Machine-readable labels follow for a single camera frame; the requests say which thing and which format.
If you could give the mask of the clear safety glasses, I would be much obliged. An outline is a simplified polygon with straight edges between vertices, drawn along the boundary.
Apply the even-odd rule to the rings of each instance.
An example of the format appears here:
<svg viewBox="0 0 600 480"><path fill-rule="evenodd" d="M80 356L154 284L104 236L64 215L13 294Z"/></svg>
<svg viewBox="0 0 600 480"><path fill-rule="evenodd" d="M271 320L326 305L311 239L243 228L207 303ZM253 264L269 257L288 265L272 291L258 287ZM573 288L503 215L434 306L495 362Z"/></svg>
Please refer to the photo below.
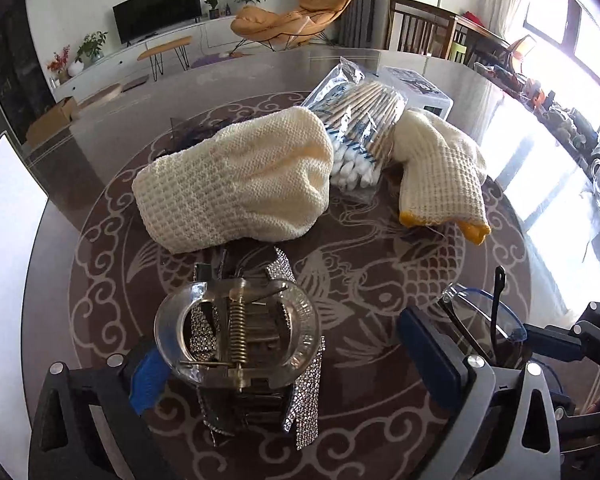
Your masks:
<svg viewBox="0 0 600 480"><path fill-rule="evenodd" d="M438 306L463 336L469 348L490 365L515 368L522 355L527 330L502 300L506 271L497 266L492 290L452 283Z"/></svg>

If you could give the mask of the cream glove yellow cuff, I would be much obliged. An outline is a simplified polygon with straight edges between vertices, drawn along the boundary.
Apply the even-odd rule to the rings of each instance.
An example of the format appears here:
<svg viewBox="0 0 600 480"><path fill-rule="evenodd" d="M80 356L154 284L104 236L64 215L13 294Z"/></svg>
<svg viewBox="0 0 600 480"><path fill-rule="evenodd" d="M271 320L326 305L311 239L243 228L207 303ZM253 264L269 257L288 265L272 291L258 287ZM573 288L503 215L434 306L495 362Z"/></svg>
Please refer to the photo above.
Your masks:
<svg viewBox="0 0 600 480"><path fill-rule="evenodd" d="M491 233L482 195L486 162L470 136L435 114L408 108L394 127L392 154L403 167L402 226L452 222L466 240L484 242Z"/></svg>

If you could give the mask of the cream knitted glove large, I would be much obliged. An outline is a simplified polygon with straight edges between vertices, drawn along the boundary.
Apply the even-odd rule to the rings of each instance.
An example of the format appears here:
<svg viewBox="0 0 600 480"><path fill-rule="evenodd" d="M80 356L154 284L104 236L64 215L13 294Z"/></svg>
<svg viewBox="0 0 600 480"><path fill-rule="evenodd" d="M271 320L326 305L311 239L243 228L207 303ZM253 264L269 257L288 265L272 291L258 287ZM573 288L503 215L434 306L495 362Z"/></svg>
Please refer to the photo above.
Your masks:
<svg viewBox="0 0 600 480"><path fill-rule="evenodd" d="M303 106L234 122L164 155L132 192L149 236L173 255L232 240L294 240L329 205L332 140Z"/></svg>

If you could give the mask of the bag of cotton swabs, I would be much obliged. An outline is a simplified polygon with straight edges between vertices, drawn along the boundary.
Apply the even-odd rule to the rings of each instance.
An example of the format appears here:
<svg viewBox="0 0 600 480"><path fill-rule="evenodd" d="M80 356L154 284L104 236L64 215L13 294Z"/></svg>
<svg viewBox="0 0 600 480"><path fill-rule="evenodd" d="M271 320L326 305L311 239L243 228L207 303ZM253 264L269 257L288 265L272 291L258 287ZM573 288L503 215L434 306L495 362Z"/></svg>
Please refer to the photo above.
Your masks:
<svg viewBox="0 0 600 480"><path fill-rule="evenodd" d="M407 98L391 84L340 58L302 103L323 123L332 142L332 186L360 202L372 199L406 104Z"/></svg>

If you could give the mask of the black feather hair accessory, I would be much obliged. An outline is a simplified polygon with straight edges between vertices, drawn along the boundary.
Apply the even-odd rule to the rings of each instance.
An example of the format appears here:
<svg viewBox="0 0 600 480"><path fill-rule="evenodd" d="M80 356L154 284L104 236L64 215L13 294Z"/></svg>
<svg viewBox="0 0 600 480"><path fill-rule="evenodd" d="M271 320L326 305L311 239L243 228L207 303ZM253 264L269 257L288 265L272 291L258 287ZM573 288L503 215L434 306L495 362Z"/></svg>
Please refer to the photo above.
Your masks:
<svg viewBox="0 0 600 480"><path fill-rule="evenodd" d="M230 119L226 118L211 125L196 122L193 119L172 118L169 146L166 149L166 154L171 155L192 148L198 143L211 138L231 122Z"/></svg>

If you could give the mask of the white storage box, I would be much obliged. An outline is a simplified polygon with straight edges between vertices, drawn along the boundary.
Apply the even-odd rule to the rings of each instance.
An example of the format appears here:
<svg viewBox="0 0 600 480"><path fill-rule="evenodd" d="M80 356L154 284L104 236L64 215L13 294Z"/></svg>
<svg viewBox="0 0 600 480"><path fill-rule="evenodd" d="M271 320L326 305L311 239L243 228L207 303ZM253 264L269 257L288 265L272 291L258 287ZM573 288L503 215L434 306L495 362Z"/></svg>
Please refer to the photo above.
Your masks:
<svg viewBox="0 0 600 480"><path fill-rule="evenodd" d="M0 136L0 466L28 476L31 424L22 371L22 310L33 245L47 195L12 142Z"/></svg>

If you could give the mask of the cardboard box on floor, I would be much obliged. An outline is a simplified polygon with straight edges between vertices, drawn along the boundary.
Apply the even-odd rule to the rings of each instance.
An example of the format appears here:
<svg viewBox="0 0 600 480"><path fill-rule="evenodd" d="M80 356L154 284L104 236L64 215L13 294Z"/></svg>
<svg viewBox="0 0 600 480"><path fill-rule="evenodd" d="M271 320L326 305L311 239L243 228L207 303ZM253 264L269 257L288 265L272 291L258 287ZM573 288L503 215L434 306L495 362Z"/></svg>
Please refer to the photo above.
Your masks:
<svg viewBox="0 0 600 480"><path fill-rule="evenodd" d="M27 131L30 148L37 148L56 133L67 128L72 123L72 115L77 109L76 99L69 96L38 118Z"/></svg>

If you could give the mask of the white digital clock box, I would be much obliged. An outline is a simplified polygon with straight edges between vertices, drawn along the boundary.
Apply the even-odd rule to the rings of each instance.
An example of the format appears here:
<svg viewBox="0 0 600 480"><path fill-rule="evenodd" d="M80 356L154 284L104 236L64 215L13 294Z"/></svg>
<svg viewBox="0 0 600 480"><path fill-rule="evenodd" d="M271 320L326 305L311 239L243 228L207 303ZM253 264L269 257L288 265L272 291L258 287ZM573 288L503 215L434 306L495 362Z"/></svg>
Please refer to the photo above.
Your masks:
<svg viewBox="0 0 600 480"><path fill-rule="evenodd" d="M449 117L453 100L432 82L414 70L382 66L379 78L398 90L411 108L421 108L442 119Z"/></svg>

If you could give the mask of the red flowers in vase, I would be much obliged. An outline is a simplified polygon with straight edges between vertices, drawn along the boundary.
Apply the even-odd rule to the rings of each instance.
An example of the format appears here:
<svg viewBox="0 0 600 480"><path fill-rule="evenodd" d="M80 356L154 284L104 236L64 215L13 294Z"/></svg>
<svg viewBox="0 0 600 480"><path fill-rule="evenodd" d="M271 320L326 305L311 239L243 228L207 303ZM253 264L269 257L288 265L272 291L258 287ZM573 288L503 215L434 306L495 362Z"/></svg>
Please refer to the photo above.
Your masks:
<svg viewBox="0 0 600 480"><path fill-rule="evenodd" d="M46 63L48 70L61 84L68 79L70 46L63 47L60 52L55 52L53 58Z"/></svg>

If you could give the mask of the orange topped bench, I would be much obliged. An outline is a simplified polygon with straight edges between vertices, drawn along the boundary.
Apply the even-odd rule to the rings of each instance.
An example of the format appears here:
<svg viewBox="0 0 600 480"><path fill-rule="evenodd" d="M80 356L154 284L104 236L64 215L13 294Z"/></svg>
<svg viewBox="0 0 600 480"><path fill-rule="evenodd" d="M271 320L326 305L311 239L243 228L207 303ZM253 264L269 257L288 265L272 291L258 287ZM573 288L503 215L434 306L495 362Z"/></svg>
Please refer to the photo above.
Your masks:
<svg viewBox="0 0 600 480"><path fill-rule="evenodd" d="M163 55L170 51L174 52L182 70L188 70L190 64L187 54L187 47L192 43L192 40L192 36L185 36L166 42L165 44L158 44L158 46L147 49L141 53L137 57L137 61L149 61L151 77L154 81L157 81L158 77L164 74Z"/></svg>

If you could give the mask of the green potted plant left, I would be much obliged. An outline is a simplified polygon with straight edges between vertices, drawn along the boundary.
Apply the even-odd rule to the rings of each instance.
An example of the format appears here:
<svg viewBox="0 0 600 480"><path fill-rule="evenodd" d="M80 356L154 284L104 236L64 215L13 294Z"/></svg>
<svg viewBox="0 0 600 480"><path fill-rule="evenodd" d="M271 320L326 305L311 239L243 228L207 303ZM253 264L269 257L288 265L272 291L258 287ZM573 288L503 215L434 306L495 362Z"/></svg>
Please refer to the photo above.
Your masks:
<svg viewBox="0 0 600 480"><path fill-rule="evenodd" d="M102 48L106 44L108 32L92 32L87 34L80 44L76 57L80 60L88 58L96 62L102 57Z"/></svg>

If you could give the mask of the wooden dining chair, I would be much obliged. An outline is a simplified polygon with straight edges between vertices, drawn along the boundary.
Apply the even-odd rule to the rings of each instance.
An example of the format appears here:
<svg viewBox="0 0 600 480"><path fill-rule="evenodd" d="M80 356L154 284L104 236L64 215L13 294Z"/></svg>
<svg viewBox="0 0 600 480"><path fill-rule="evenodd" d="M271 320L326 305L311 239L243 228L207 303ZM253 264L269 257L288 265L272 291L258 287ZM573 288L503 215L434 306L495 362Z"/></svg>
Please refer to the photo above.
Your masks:
<svg viewBox="0 0 600 480"><path fill-rule="evenodd" d="M389 0L384 49L447 58L457 15L416 0Z"/></svg>

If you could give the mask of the purple floor mat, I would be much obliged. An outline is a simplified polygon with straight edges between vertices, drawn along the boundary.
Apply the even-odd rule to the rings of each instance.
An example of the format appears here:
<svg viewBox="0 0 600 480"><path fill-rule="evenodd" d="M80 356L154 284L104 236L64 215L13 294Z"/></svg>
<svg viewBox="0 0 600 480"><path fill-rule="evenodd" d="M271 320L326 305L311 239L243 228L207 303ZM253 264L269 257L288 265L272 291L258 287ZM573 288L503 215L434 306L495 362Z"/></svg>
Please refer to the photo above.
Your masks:
<svg viewBox="0 0 600 480"><path fill-rule="evenodd" d="M225 62L229 60L234 60L234 58L244 58L248 56L248 53L242 52L234 52L234 53L218 53L218 54L210 54L203 56L202 58L197 58L195 61L190 64L190 68L198 68L202 66L208 66L219 62Z"/></svg>

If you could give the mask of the grey curtain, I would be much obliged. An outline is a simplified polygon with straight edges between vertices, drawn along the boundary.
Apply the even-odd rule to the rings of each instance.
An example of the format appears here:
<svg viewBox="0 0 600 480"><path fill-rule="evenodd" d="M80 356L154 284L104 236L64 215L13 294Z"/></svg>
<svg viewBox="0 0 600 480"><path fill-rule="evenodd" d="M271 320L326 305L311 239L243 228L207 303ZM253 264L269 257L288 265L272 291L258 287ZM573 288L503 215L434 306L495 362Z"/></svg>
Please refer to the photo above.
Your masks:
<svg viewBox="0 0 600 480"><path fill-rule="evenodd" d="M381 49L384 46L389 0L351 0L340 16L340 46Z"/></svg>

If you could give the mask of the white tv cabinet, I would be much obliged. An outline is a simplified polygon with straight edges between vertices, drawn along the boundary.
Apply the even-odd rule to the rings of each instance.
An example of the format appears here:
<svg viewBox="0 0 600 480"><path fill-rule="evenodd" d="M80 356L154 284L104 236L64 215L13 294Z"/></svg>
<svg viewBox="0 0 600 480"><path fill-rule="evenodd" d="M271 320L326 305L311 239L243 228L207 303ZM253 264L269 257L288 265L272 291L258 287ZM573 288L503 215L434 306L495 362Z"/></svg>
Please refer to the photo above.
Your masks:
<svg viewBox="0 0 600 480"><path fill-rule="evenodd" d="M151 77L149 58L140 60L140 56L152 48L186 37L190 38L190 43L184 47L186 61L190 65L193 65L197 58L230 52L240 40L230 30L232 21L231 16L226 16L187 24L139 41L131 47L109 53L54 89L52 95L56 102L69 96L73 96L77 101L83 101L110 84L126 84L144 75Z"/></svg>

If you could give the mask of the black flat television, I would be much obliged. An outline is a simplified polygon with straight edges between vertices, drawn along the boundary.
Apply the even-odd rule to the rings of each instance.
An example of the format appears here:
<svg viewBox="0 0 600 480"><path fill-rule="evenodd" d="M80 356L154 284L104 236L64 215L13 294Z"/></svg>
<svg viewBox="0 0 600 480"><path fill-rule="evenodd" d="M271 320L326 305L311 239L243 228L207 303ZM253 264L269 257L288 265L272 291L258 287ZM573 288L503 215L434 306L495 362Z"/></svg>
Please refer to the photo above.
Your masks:
<svg viewBox="0 0 600 480"><path fill-rule="evenodd" d="M122 44L202 15L200 0L126 0L112 12Z"/></svg>

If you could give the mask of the orange lounge chair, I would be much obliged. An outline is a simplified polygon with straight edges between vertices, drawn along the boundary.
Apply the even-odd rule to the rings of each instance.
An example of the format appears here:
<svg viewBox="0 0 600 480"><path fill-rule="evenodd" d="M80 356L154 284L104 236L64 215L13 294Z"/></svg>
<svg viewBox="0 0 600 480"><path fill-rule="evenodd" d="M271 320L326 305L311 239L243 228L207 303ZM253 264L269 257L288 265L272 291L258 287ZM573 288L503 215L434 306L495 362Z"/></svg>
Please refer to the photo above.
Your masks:
<svg viewBox="0 0 600 480"><path fill-rule="evenodd" d="M299 0L298 6L286 13L277 14L260 8L244 6L230 23L230 30L243 44L262 44L274 49L278 44L285 48L306 44L340 18L352 0Z"/></svg>

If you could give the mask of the small potted plant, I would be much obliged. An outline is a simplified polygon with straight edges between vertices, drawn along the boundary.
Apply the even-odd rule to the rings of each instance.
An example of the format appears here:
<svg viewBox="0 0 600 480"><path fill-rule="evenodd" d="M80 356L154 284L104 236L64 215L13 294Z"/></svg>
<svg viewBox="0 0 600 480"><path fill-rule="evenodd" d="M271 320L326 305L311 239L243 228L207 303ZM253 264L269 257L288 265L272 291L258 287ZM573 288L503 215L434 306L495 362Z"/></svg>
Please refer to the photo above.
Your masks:
<svg viewBox="0 0 600 480"><path fill-rule="evenodd" d="M208 17L210 20L214 20L220 16L220 0L204 0L204 3L208 6Z"/></svg>

